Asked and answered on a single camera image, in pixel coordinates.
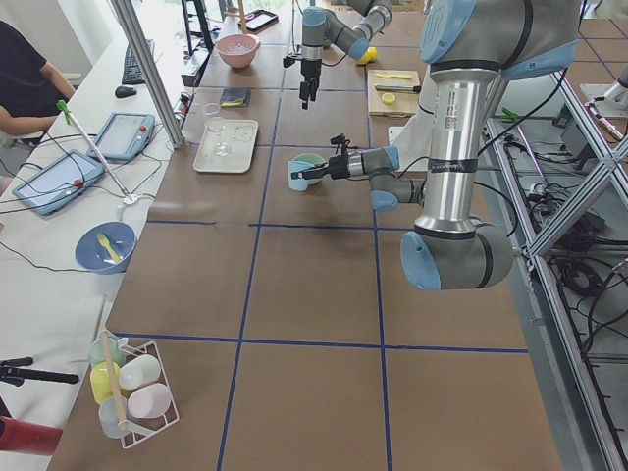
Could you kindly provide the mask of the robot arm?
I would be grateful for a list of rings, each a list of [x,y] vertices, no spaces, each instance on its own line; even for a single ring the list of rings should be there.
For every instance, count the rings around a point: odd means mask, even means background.
[[[324,42],[328,40],[348,57],[360,60],[368,51],[373,36],[391,23],[393,6],[390,1],[347,1],[346,4],[362,16],[357,26],[347,26],[335,12],[322,7],[310,6],[303,11],[299,98],[304,110],[308,109],[309,102],[316,100]]]
[[[419,203],[423,211],[400,244],[404,274],[416,288],[501,282],[511,269],[511,244],[470,213],[488,87],[496,79],[531,79],[567,68],[577,52],[580,14],[576,1],[428,2],[420,54],[436,99],[425,179],[399,177],[398,150],[386,146],[343,151],[308,169],[290,166],[289,180],[363,176],[377,211]]]

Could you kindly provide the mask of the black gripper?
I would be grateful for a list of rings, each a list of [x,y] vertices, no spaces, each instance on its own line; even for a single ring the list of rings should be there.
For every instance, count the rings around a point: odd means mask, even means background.
[[[299,88],[299,99],[301,100],[301,108],[307,110],[309,100],[311,102],[316,101],[321,74],[321,60],[302,58],[300,61],[300,73],[302,75],[302,82]]]
[[[332,156],[328,160],[328,167],[312,167],[290,173],[293,180],[320,180],[329,174],[333,180],[349,177],[348,157],[345,155]]]

